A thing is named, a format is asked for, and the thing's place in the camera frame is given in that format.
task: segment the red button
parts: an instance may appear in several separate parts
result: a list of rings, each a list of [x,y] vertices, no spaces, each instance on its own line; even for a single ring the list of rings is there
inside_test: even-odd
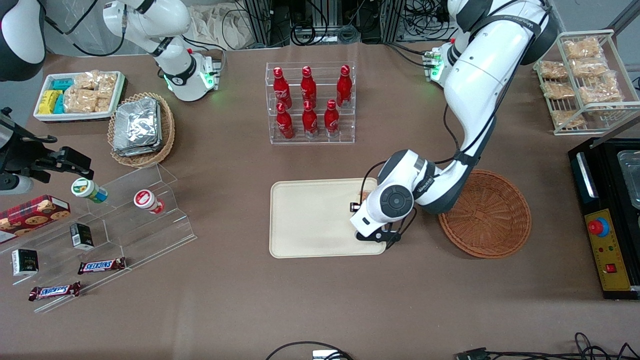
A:
[[[598,220],[592,220],[587,225],[589,232],[594,235],[600,235],[604,231],[604,225]]]

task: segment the brown wicker basket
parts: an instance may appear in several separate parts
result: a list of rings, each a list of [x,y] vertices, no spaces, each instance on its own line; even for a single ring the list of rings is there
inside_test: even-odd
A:
[[[454,244],[485,259],[514,254],[531,231],[524,196],[507,179],[487,170],[473,170],[454,207],[438,219]]]
[[[138,101],[146,96],[153,97],[155,100],[158,100],[158,102],[160,102],[162,137],[164,146],[162,149],[160,149],[159,152],[152,152],[150,154],[142,154],[131,157],[119,156],[114,151],[111,151],[112,158],[116,159],[117,162],[130,167],[141,168],[146,167],[151,163],[160,163],[167,157],[167,155],[169,155],[169,152],[173,147],[173,141],[175,139],[175,122],[173,121],[173,114],[171,113],[171,109],[169,109],[169,105],[167,105],[166,101],[160,95],[143,92],[142,94],[136,94],[124,99],[122,103]],[[114,113],[109,120],[109,132],[107,133],[107,141],[112,147],[115,116],[116,115]]]

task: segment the red bottle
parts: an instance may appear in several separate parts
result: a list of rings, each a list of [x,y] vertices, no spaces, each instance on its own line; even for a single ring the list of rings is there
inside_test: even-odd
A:
[[[335,100],[331,99],[326,102],[326,111],[324,112],[324,128],[326,129],[326,135],[330,138],[335,138],[340,134],[340,128],[338,125],[338,119],[340,114],[335,108]]]
[[[282,136],[285,139],[291,139],[295,136],[295,131],[293,129],[293,123],[291,122],[291,115],[287,113],[287,108],[282,102],[279,102],[276,105],[276,109],[278,110],[278,115],[276,116],[276,122],[278,123],[278,129]]]
[[[313,109],[315,109],[317,99],[316,81],[311,76],[311,68],[308,66],[302,68],[300,89],[302,90],[302,101],[310,101]]]
[[[336,102],[340,108],[351,107],[351,87],[353,82],[351,81],[351,69],[349,65],[343,65],[340,68],[340,79],[338,80],[338,96]]]
[[[318,116],[309,100],[303,103],[305,111],[302,113],[302,125],[305,127],[305,136],[313,139],[318,135]]]
[[[276,93],[276,99],[278,102],[284,104],[287,109],[291,109],[291,92],[289,91],[289,84],[282,75],[282,69],[279,67],[273,68],[273,92]]]

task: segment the bottle cap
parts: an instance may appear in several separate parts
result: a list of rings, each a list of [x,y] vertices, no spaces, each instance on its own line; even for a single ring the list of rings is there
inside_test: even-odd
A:
[[[141,209],[147,209],[156,203],[156,196],[147,189],[140,190],[133,197],[133,203]]]
[[[75,180],[73,184],[71,184],[71,192],[78,197],[87,197],[93,192],[94,189],[95,183],[83,177],[80,177],[79,179]]]

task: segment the tabletop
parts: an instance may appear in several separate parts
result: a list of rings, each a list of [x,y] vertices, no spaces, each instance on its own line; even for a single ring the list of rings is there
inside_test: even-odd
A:
[[[358,72],[355,144],[271,145],[266,63],[346,60]],[[477,166],[509,179],[531,208],[528,242],[499,260],[466,255],[421,210],[402,242],[379,256],[269,254],[275,182],[362,177],[400,149],[429,160],[454,152],[442,125],[442,90],[383,45],[229,52],[220,89],[196,102],[169,92],[151,56],[50,56],[45,64],[46,74],[92,69],[123,72],[127,96],[154,92],[167,100],[177,134],[163,165],[178,178],[172,187],[198,239],[44,315],[31,312],[3,265],[3,358],[264,359],[284,343],[315,340],[361,360],[449,359],[477,347],[566,352],[575,350],[577,331],[608,350],[625,341],[640,347],[638,304],[602,299],[573,189],[566,152],[586,138],[550,132],[531,67],[518,70]],[[133,170],[109,155],[105,122],[30,119],[28,129],[91,157],[99,184]],[[74,178],[53,174],[28,195],[3,197],[1,207],[41,193],[68,199]],[[308,359],[312,349],[274,360]]]

